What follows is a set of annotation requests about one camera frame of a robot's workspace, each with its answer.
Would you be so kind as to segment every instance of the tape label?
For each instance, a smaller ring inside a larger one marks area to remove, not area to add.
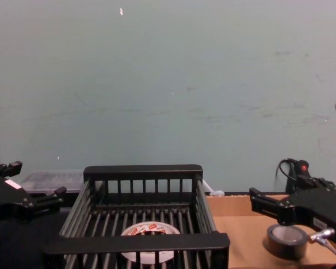
[[[15,183],[11,179],[6,180],[5,183],[9,184],[11,187],[14,187],[15,189],[21,189],[22,188],[19,184]]]
[[[317,218],[313,218],[312,223],[317,227],[322,230],[327,229],[327,224],[322,222],[321,220],[318,220]]]

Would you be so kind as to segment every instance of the wire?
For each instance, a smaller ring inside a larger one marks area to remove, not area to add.
[[[295,178],[293,178],[293,177],[291,177],[290,175],[288,175],[283,169],[282,169],[282,167],[281,167],[281,165],[282,164],[295,164],[296,163],[296,160],[294,160],[294,159],[284,159],[284,160],[282,160],[280,163],[279,163],[279,165],[278,165],[278,168],[276,169],[276,174],[275,175],[277,175],[277,173],[278,173],[278,169],[280,169],[280,171],[281,171],[281,173],[284,175],[284,176],[286,176],[287,178],[290,178],[290,179],[292,179],[292,180],[294,180],[294,181],[297,181]]]
[[[334,253],[336,255],[336,249],[332,245],[330,245],[326,239],[323,239],[321,237],[317,237],[316,242],[318,242],[323,247],[328,248],[332,253]]]

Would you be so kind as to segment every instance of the cardboard surface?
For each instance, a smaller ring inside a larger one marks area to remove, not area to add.
[[[267,228],[277,222],[252,212],[248,196],[208,197],[208,203],[218,231],[227,233],[231,241],[229,268],[331,268],[336,264],[336,256],[318,244],[308,243],[306,256],[299,261],[270,254],[263,240]],[[308,227],[298,227],[308,234],[314,232]]]

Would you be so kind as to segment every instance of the clear plastic bin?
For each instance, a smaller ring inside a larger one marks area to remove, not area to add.
[[[20,184],[29,193],[51,194],[60,187],[66,187],[67,192],[80,192],[83,170],[34,171]]]

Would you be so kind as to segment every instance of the black table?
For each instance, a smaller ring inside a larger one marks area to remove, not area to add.
[[[29,223],[0,221],[0,269],[42,269],[41,248],[56,238],[68,213]]]

